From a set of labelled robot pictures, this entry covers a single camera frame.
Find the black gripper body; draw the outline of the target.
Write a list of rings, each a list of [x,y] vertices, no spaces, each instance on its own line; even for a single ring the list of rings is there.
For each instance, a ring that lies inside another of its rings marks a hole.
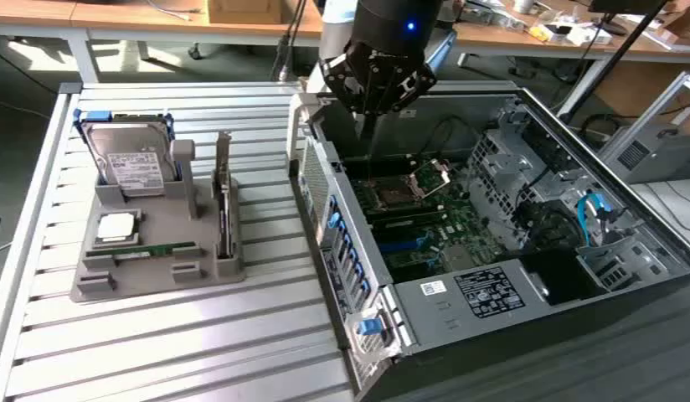
[[[440,1],[360,0],[348,40],[348,61],[363,64],[386,57],[424,61],[424,46],[435,25]]]

